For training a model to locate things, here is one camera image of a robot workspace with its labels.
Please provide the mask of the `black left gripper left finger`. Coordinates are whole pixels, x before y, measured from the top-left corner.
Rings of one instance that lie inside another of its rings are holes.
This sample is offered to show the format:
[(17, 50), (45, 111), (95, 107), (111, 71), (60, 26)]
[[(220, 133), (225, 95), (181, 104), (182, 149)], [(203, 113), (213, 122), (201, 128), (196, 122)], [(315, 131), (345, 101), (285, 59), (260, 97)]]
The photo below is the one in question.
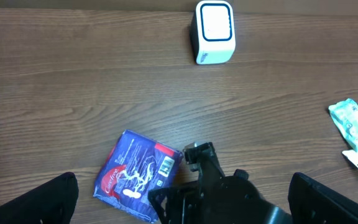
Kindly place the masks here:
[(0, 206), (0, 224), (67, 224), (78, 200), (76, 176), (66, 172)]

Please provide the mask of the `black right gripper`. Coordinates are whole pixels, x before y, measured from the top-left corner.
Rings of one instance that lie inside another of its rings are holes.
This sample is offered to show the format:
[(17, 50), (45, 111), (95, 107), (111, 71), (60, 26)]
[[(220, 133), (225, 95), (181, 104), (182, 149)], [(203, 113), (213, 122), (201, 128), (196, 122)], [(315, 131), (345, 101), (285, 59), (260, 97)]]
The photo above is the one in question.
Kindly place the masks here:
[(148, 192), (148, 200), (161, 224), (169, 223), (264, 223), (269, 203), (259, 197), (257, 189), (240, 177), (229, 176), (204, 190), (181, 199), (170, 199), (168, 211), (162, 207), (169, 188)]

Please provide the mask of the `teal wipes packet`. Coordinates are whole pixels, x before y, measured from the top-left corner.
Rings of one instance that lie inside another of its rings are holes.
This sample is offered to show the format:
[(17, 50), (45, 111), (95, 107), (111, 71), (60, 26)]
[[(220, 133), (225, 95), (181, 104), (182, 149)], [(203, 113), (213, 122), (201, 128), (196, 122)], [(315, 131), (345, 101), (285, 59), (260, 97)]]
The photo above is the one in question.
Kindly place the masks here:
[(358, 153), (358, 104), (348, 98), (330, 105), (328, 110), (343, 138)]

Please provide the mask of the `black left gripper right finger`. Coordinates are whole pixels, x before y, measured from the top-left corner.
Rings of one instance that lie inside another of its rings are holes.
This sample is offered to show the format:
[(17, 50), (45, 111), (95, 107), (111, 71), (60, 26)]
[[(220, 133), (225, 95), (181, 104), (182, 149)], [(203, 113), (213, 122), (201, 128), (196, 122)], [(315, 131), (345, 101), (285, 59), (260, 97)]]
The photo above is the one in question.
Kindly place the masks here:
[(288, 191), (293, 223), (358, 223), (358, 203), (296, 172)]

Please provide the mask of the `purple pad package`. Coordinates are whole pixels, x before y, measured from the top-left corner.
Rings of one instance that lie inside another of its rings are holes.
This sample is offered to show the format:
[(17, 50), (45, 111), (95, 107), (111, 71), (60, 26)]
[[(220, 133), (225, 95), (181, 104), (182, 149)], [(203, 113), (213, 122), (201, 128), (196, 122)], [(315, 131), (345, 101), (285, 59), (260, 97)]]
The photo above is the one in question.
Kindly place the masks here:
[(182, 159), (182, 152), (127, 129), (102, 166), (94, 182), (93, 196), (154, 223), (158, 215), (148, 193), (171, 186)]

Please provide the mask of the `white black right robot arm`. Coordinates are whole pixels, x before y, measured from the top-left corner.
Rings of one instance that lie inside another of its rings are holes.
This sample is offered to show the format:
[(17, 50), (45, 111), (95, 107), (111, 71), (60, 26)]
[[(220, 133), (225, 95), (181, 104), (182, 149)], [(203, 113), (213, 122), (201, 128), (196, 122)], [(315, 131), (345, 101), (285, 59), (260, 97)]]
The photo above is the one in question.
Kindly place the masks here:
[(291, 215), (263, 199), (251, 182), (234, 175), (220, 178), (207, 187), (194, 181), (151, 190), (148, 198), (162, 223), (292, 222)]

